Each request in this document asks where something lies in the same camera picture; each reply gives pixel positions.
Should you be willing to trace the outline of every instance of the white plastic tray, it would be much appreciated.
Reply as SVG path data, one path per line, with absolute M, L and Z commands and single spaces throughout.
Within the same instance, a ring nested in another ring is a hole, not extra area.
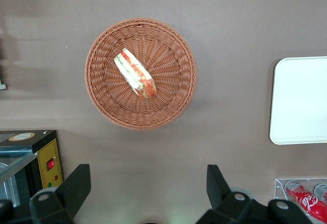
M 327 142 L 327 57 L 277 63 L 270 139 L 278 145 Z

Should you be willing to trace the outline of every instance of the red switch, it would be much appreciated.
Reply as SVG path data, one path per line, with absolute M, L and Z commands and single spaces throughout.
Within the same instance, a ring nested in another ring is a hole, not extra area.
M 53 159 L 49 160 L 47 163 L 46 163 L 46 168 L 47 170 L 49 171 L 50 169 L 52 169 L 53 167 L 55 167 L 55 161 Z

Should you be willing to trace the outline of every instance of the red soda can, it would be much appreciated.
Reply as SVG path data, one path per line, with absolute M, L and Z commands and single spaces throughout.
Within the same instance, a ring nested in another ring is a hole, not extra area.
M 285 184 L 285 191 L 313 218 L 327 224 L 327 205 L 296 180 Z
M 318 184 L 313 189 L 313 193 L 325 204 L 327 204 L 327 184 Z

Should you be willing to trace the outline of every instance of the sandwich wrapper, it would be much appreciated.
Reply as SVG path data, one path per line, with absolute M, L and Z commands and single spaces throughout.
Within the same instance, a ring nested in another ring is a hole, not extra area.
M 157 94 L 151 75 L 127 48 L 123 48 L 114 62 L 138 97 L 148 100 Z

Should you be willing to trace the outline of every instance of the brown woven basket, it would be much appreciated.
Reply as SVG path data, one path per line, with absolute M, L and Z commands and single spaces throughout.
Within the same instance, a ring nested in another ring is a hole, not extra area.
M 155 81 L 158 94 L 141 100 L 114 63 L 124 48 L 138 58 Z M 146 18 L 121 21 L 104 31 L 87 56 L 85 80 L 98 110 L 116 125 L 134 130 L 159 128 L 189 104 L 196 84 L 193 54 L 168 25 Z

